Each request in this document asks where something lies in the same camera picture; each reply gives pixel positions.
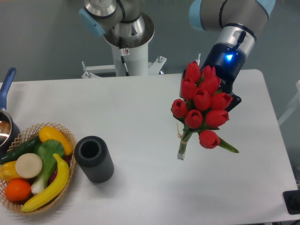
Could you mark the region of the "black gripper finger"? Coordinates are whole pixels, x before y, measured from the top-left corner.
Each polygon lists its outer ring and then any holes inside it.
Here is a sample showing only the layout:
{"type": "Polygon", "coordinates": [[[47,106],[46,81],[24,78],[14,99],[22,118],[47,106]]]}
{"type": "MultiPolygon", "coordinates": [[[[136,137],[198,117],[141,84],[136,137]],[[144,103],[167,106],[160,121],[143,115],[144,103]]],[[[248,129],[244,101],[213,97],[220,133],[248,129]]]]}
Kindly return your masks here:
{"type": "Polygon", "coordinates": [[[239,105],[242,101],[241,97],[237,96],[234,93],[231,93],[230,96],[232,97],[232,101],[230,104],[226,107],[226,111],[230,112],[233,108],[235,108],[237,105],[239,105]]]}

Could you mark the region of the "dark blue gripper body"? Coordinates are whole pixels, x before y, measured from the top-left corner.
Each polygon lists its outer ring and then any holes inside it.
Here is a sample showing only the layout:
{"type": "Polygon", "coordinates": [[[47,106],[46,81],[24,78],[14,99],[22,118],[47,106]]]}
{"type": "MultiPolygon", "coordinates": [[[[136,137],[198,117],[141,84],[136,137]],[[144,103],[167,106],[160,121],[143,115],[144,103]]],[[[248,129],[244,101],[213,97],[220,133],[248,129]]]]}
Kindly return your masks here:
{"type": "Polygon", "coordinates": [[[221,79],[218,89],[233,95],[234,100],[241,100],[241,97],[233,93],[233,83],[245,60],[246,57],[241,50],[219,43],[213,46],[201,69],[205,66],[214,67],[216,75],[221,79]]]}

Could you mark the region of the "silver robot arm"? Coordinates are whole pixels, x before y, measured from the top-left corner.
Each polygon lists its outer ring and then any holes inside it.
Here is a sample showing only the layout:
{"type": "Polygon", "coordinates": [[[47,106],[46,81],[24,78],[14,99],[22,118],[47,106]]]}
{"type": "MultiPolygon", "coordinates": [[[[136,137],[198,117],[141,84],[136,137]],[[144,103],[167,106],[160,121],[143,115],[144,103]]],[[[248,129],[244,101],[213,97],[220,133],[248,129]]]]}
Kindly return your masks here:
{"type": "MultiPolygon", "coordinates": [[[[221,89],[233,95],[233,83],[275,6],[273,0],[194,0],[188,13],[196,30],[218,31],[204,61],[215,67],[221,89]]],[[[85,27],[111,46],[117,76],[149,75],[148,44],[164,20],[144,0],[86,0],[79,10],[85,27]]]]}

